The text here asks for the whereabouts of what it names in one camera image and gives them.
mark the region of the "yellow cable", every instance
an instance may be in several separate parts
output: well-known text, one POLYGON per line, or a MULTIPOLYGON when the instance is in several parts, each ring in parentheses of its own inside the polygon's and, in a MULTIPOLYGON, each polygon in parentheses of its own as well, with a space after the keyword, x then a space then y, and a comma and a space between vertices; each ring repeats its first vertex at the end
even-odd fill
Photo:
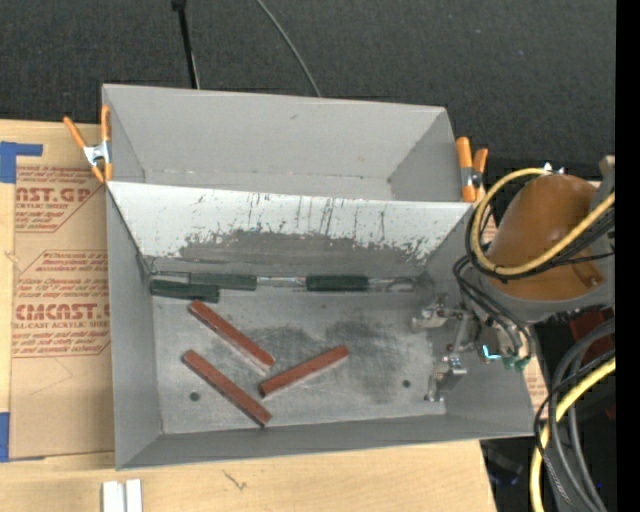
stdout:
POLYGON ((540 265, 546 263, 556 254, 562 251, 565 247, 567 247, 576 238, 578 238, 582 233, 584 233, 616 200, 615 192, 611 193, 604 201, 602 201, 596 208, 594 208, 589 213, 589 215, 582 219, 582 221, 575 228, 567 233, 564 238, 562 238, 562 240, 560 240, 551 249, 547 250, 537 258, 516 267, 498 267, 497 264, 490 261, 484 255, 482 248, 480 247, 480 219, 482 218, 484 210, 487 208, 487 205, 489 204, 491 198, 496 195, 498 190, 500 190, 505 183, 508 183, 515 178, 519 178, 520 176, 528 176, 532 174, 550 175, 552 173, 544 169, 535 168, 522 169, 520 171, 512 172, 511 174, 508 174, 504 178, 500 179, 493 187, 491 187, 491 190, 489 190, 488 194, 478 205, 478 211, 473 219, 473 225, 471 226, 471 250, 478 258, 478 262, 483 267, 485 267, 487 270, 495 272, 496 274, 502 274, 504 276, 517 275, 529 270, 533 270, 536 267, 539 267, 540 265))
MULTIPOLYGON (((616 369, 616 358, 612 358, 600 365, 593 373, 582 379, 575 387, 571 388, 565 397, 560 401, 556 409, 556 421, 560 421, 565 413, 569 410, 577 400, 586 391, 591 389, 596 383, 604 379, 610 373, 613 373, 616 369)), ((544 430, 540 436, 540 442, 542 447, 547 446, 549 441, 549 424, 545 425, 544 430)), ((529 493, 531 499, 531 505, 534 512, 544 512, 544 505, 542 503, 542 492, 540 489, 540 470, 542 468, 542 454, 536 447, 533 453, 533 459, 531 460, 531 469, 529 475, 529 493)))

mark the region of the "wooden block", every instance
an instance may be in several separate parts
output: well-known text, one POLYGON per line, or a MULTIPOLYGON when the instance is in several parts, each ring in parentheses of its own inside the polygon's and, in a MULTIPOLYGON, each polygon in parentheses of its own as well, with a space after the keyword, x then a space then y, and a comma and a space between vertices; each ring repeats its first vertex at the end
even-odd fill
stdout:
POLYGON ((349 349, 344 345, 336 347, 324 354, 319 355, 305 363, 302 363, 290 370, 287 370, 275 377, 272 377, 260 384, 260 392, 263 396, 268 396, 276 391, 285 389, 303 379, 317 374, 336 363, 342 361, 349 355, 349 349))
POLYGON ((258 425, 263 427, 271 419, 269 411, 197 352, 189 350, 182 356, 182 360, 258 425))
POLYGON ((261 369, 267 370, 275 363, 271 354, 210 309, 204 302, 194 300, 189 305, 189 311, 261 369))

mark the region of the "black cable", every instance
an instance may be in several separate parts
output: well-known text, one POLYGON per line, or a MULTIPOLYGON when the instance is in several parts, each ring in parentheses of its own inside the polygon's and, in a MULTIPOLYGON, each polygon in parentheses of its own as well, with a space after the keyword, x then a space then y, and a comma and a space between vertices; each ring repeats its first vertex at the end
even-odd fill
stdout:
MULTIPOLYGON (((556 367, 553 379, 551 381, 551 388, 554 389, 560 385, 560 383, 563 380, 565 372, 570 368, 575 358, 577 357, 582 358, 584 353, 587 351, 587 349, 591 346, 591 344, 595 340, 601 338, 602 336, 610 334, 614 330, 615 330, 615 318, 611 318, 606 322, 600 324, 598 327, 592 330, 587 336, 582 338, 582 340, 580 340, 578 343, 576 343, 571 348, 569 348, 567 353, 562 357, 562 359, 558 363, 558 366, 556 367)), ((560 442, 558 424, 556 421, 557 405, 558 405, 558 393, 551 393, 550 399, 549 399, 549 420, 548 421, 549 421, 549 427, 550 427, 551 441, 553 442, 553 446, 556 449, 560 462, 564 470, 566 471, 567 477, 569 478, 571 485, 574 487, 576 493, 578 494, 580 499, 584 502, 584 504, 588 507, 588 509, 592 512, 602 512, 603 510, 604 512, 606 512, 606 509, 600 508, 597 504, 593 503, 593 501, 589 496, 586 495, 583 487, 580 485, 577 478, 573 474, 573 470, 570 467, 566 454, 564 452, 564 447, 560 442)))
POLYGON ((322 93, 320 92, 320 89, 318 88, 315 80, 311 76, 311 73, 307 69, 307 65, 304 63, 304 60, 302 59, 302 57, 298 53, 298 50, 293 45, 293 42, 291 42, 291 39, 289 39, 289 36, 287 36, 287 34, 284 31, 284 29, 280 26, 280 23, 278 23, 278 20, 276 19, 276 17, 271 13, 271 11, 267 8, 267 6, 265 5, 265 3, 262 0, 255 0, 255 2, 256 2, 256 4, 258 4, 260 9, 262 9, 262 11, 267 15, 267 17, 271 20, 271 23, 273 23, 273 25, 276 27, 276 29, 278 30, 278 32, 282 36, 282 39, 284 39, 285 43, 287 43, 287 46, 289 46, 289 49, 291 50, 291 52, 295 56, 296 60, 298 61, 298 64, 300 64, 300 67, 302 68, 302 71, 304 71, 304 74, 306 75, 307 80, 309 80, 309 83, 311 84, 311 87, 313 87, 313 90, 315 91, 316 96, 318 96, 319 98, 322 98, 322 93))
POLYGON ((600 366, 600 364, 608 359, 611 359, 611 357, 613 357, 615 355, 616 351, 615 349, 611 349, 608 350, 607 352, 605 352, 604 354, 601 354, 600 356, 598 356, 597 358, 593 359, 592 361, 589 361, 589 363, 587 363, 586 365, 584 365, 583 367, 580 368, 580 370, 578 370, 575 373, 572 373, 571 375, 569 375, 568 377, 566 377, 561 383, 560 386, 556 389, 552 389, 549 391, 549 394, 547 395, 547 397, 544 399, 544 401, 542 402, 542 404, 540 404, 540 406, 538 407, 538 410, 536 411, 536 415, 534 418, 534 437, 535 437, 535 441, 536 441, 536 447, 538 448, 538 450, 540 450, 540 453, 544 453, 545 448, 544 446, 542 446, 542 441, 540 439, 540 436, 542 434, 541 431, 541 426, 543 425, 543 421, 542 421, 542 413, 544 412, 544 408, 545 406, 549 403, 549 399, 550 399, 550 395, 551 393, 559 393, 560 390, 562 388, 564 388, 567 384, 571 384, 572 382, 574 382, 576 379, 584 376, 586 373, 590 372, 591 370, 597 368, 598 366, 600 366))
MULTIPOLYGON (((500 304, 499 302, 491 298, 489 295, 487 295, 485 292, 480 290, 478 287, 471 284, 468 280, 466 280, 462 276, 462 269, 468 263, 469 263, 469 259, 466 256, 463 256, 453 266, 453 274, 458 282, 458 285, 460 286, 460 289, 464 293, 466 293, 467 296, 471 298, 471 300, 475 301, 482 309, 484 309, 487 312, 487 314, 489 314, 489 316, 492 317, 505 330, 507 334, 509 333, 509 328, 506 325, 506 323, 500 318, 500 315, 504 316, 509 321, 511 321, 516 326, 518 331, 520 331, 520 333, 524 335, 529 345, 529 352, 523 359, 530 358, 531 350, 535 343, 533 340, 533 337, 531 336, 529 331, 526 329, 526 327, 524 327, 524 325, 518 319, 516 319, 514 315, 507 308, 505 308, 502 304, 500 304)), ((517 350, 522 346, 522 342, 518 337, 516 337, 516 339, 514 340, 514 346, 517 353, 517 350)))
MULTIPOLYGON (((538 407, 538 410, 536 411, 536 415, 535 415, 535 419, 534 419, 534 440, 535 440, 536 448, 538 449, 538 451, 542 455, 542 459, 544 461, 545 468, 549 472, 549 475, 551 476, 552 480, 554 481, 554 484, 556 485, 556 487, 558 487, 558 491, 563 496, 563 498, 565 498, 566 500, 568 500, 567 493, 562 488, 562 483, 560 482, 560 480, 557 477, 555 468, 553 467, 553 463, 551 462, 549 457, 546 455, 546 448, 542 446, 541 434, 542 434, 542 426, 544 424, 544 422, 541 420, 542 413, 544 412, 544 409, 545 409, 546 405, 549 403, 549 400, 551 398, 551 393, 559 393, 560 390, 562 388, 564 388, 567 384, 573 384, 578 378, 580 378, 580 377, 584 376, 585 374, 587 374, 588 372, 594 370, 595 368, 600 366, 600 364, 602 364, 604 361, 607 361, 607 360, 611 359, 611 357, 613 357, 613 356, 615 356, 615 349, 608 350, 604 354, 601 354, 597 358, 589 361, 589 363, 585 364, 584 366, 582 366, 578 370, 572 371, 571 375, 569 375, 567 378, 565 378, 557 388, 552 389, 550 391, 550 393, 547 395, 545 400, 542 402, 542 404, 538 407)), ((579 357, 576 357, 575 361, 580 361, 581 358, 582 358, 582 355, 580 355, 579 357)), ((580 454, 576 454, 576 455, 578 457, 580 455, 582 455, 582 450, 580 450, 580 454)), ((591 480, 591 477, 590 477, 590 475, 588 473, 588 470, 586 470, 586 473, 583 473, 583 479, 586 479, 587 481, 590 481, 593 484, 593 482, 591 480)))
POLYGON ((198 78, 198 71, 196 70, 196 60, 193 56, 193 50, 191 48, 191 38, 189 37, 187 16, 184 12, 186 7, 187 0, 171 0, 171 8, 178 13, 178 19, 180 21, 180 33, 182 34, 184 54, 187 59, 189 82, 191 83, 192 89, 200 89, 200 79, 198 78))
MULTIPOLYGON (((571 373, 577 373, 577 370, 580 368, 582 364, 582 358, 578 359, 577 357, 574 359, 573 364, 571 365, 571 373)), ((577 384, 577 378, 573 379, 572 385, 577 384)), ((578 463, 578 470, 582 475, 582 483, 584 484, 589 496, 595 503, 595 505, 600 510, 606 510, 604 502, 600 495, 598 494, 598 490, 596 489, 595 484, 593 483, 593 478, 591 478, 591 474, 589 468, 587 466, 587 461, 584 457, 584 452, 582 451, 582 443, 580 442, 580 429, 578 428, 578 414, 576 412, 576 404, 571 404, 568 411, 568 428, 569 428, 569 438, 571 440, 571 448, 573 449, 573 455, 576 458, 578 463)))

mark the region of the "wire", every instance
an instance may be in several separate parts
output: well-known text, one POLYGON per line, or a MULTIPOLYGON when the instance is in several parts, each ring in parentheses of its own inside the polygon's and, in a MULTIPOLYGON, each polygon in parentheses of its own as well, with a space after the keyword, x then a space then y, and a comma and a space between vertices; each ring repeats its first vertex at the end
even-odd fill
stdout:
MULTIPOLYGON (((595 384, 603 380, 605 377, 613 373, 616 369, 616 358, 612 358, 606 363, 599 366, 591 375, 582 379, 576 386, 571 388, 569 392, 562 399, 560 404, 555 410, 555 419, 560 421, 564 414, 586 391, 591 389, 595 384)), ((546 447, 549 441, 549 426, 546 425, 540 440, 543 448, 546 447)), ((538 448, 535 449, 533 459, 531 462, 529 491, 531 497, 531 505, 534 512, 544 512, 544 506, 542 503, 542 495, 540 489, 540 472, 542 467, 542 453, 538 448)))
MULTIPOLYGON (((562 378, 565 372, 571 366, 575 365, 576 362, 577 364, 579 364, 580 360, 582 360, 582 357, 584 356, 586 351, 596 340, 615 330, 614 320, 615 320, 614 318, 611 318, 606 322, 603 322, 567 351, 567 353, 562 357, 562 359, 560 360, 560 362, 556 367, 556 370, 551 382, 552 389, 557 388, 560 385, 560 382, 562 381, 562 378)), ((558 403, 558 393, 557 392, 551 393, 550 399, 549 399, 549 427, 551 431, 551 439, 553 441, 554 448, 556 449, 558 458, 560 459, 560 463, 564 471, 566 472, 571 485, 577 492, 580 499, 582 499, 582 501, 587 504, 589 509, 593 510, 594 512, 606 511, 604 506, 602 507, 597 506, 595 503, 593 503, 592 499, 590 499, 589 496, 587 496, 587 494, 585 493, 585 490, 583 489, 583 486, 578 482, 578 479, 573 473, 573 469, 569 465, 569 461, 565 454, 564 447, 560 442, 560 433, 559 433, 557 421, 555 419, 556 418, 555 411, 557 408, 557 403, 558 403)), ((593 487, 592 491, 594 493, 597 493, 597 491, 595 490, 595 487, 593 487)))
MULTIPOLYGON (((476 302, 478 306, 480 306, 493 320, 495 320, 500 327, 502 327, 509 334, 509 327, 506 322, 501 318, 506 317, 509 321, 511 321, 518 331, 520 331, 524 337, 527 339, 528 344, 528 353, 524 356, 523 360, 527 361, 531 358, 532 348, 534 346, 534 340, 526 327, 515 318, 515 316, 502 304, 491 298, 485 292, 480 290, 475 285, 471 284, 468 280, 466 280, 462 276, 462 269, 469 264, 469 259, 466 256, 463 256, 453 266, 453 275, 456 278, 458 285, 460 286, 460 290, 466 294, 472 301, 476 302)), ((511 337, 514 343, 514 349, 517 351, 522 347, 522 342, 518 336, 511 337)))
POLYGON ((520 171, 515 171, 502 179, 498 180, 498 182, 491 187, 487 195, 484 197, 480 204, 478 204, 474 216, 473 222, 471 226, 471 253, 474 256, 472 260, 474 263, 477 262, 480 268, 484 268, 488 270, 490 273, 495 274, 498 277, 507 278, 509 276, 519 276, 522 277, 521 274, 536 270, 537 267, 540 267, 544 263, 549 262, 554 256, 558 255, 563 249, 565 249, 569 244, 574 242, 580 235, 582 235, 592 224, 594 224, 599 217, 601 217, 607 209, 615 203, 615 192, 612 192, 607 196, 605 200, 603 200, 596 208, 594 208, 589 214, 578 223, 576 227, 574 227, 569 233, 567 233, 564 238, 562 238, 559 242, 557 242, 551 249, 545 251, 542 255, 534 258, 533 260, 524 263, 522 265, 517 265, 514 267, 503 267, 499 266, 496 263, 490 261, 484 254, 482 248, 480 247, 480 219, 483 216, 484 210, 486 209, 489 201, 493 198, 493 196, 500 190, 506 183, 513 181, 516 178, 521 176, 531 176, 531 175, 552 175, 550 171, 546 171, 544 169, 535 169, 528 168, 522 169, 520 171))
POLYGON ((198 70, 196 69, 196 59, 193 56, 193 50, 191 48, 191 39, 189 37, 189 27, 187 25, 187 16, 185 15, 185 8, 187 6, 187 0, 171 0, 171 7, 178 13, 178 19, 180 21, 180 33, 182 34, 182 44, 184 46, 184 54, 187 58, 187 68, 189 70, 189 82, 192 89, 200 89, 200 78, 198 77, 198 70))
POLYGON ((293 55, 295 56, 296 60, 298 61, 298 64, 300 64, 300 67, 302 68, 302 71, 304 71, 304 74, 306 75, 307 80, 309 80, 309 83, 311 84, 311 87, 313 87, 313 90, 315 91, 316 96, 318 96, 319 98, 322 98, 322 93, 320 92, 320 89, 318 88, 315 80, 311 76, 311 73, 309 72, 309 69, 307 68, 307 65, 304 63, 304 60, 302 59, 302 57, 298 53, 298 50, 296 50, 296 47, 291 42, 291 39, 289 39, 289 36, 287 36, 287 34, 284 31, 284 29, 280 26, 280 23, 278 23, 278 20, 276 19, 276 17, 271 13, 271 11, 267 8, 267 6, 265 5, 265 3, 262 0, 255 0, 255 2, 256 2, 256 4, 258 4, 260 9, 262 9, 264 11, 264 13, 267 15, 267 17, 271 20, 271 23, 274 24, 274 26, 276 27, 278 32, 280 32, 280 35, 282 36, 282 39, 284 39, 285 43, 287 43, 287 45, 289 46, 289 49, 293 52, 293 55))

